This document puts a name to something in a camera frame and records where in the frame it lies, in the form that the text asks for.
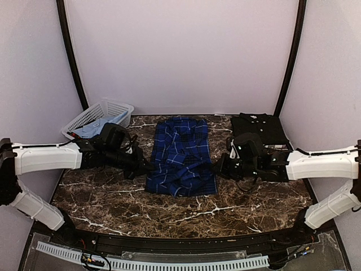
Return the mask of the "blue plaid long sleeve shirt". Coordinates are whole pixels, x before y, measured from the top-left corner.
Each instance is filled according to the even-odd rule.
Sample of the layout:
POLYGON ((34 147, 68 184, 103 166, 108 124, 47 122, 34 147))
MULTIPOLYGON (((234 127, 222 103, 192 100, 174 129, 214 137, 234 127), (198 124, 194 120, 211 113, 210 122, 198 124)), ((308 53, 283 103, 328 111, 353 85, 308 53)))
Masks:
POLYGON ((212 172, 205 119, 173 117, 160 121, 151 153, 154 170, 147 174, 145 191, 173 197, 218 193, 212 172))

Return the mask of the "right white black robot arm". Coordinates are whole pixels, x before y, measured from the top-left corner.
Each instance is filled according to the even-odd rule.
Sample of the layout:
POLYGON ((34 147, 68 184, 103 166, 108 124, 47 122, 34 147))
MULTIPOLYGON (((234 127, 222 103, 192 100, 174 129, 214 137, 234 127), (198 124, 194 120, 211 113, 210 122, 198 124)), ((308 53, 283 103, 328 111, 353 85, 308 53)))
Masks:
POLYGON ((301 244, 310 232, 348 210, 360 210, 360 144, 319 152, 276 149, 263 144, 255 133, 227 141, 227 153, 212 165, 215 174, 227 180, 254 178, 287 182, 305 178, 345 178, 347 182, 319 203, 299 211, 288 240, 301 244))

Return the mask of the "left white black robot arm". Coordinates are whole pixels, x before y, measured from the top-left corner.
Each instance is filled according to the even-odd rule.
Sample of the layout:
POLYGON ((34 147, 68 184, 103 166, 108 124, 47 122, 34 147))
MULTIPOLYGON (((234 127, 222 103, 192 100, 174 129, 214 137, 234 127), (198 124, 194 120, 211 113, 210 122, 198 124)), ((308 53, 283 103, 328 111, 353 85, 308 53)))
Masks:
POLYGON ((132 180, 153 170, 143 156, 137 137, 118 124, 106 123, 99 134, 82 138, 78 134, 66 143, 23 145, 1 139, 1 205, 12 206, 30 218, 57 231, 67 246, 75 246, 79 232, 71 218, 30 191, 18 177, 25 173, 53 169, 91 169, 102 166, 122 170, 132 180))

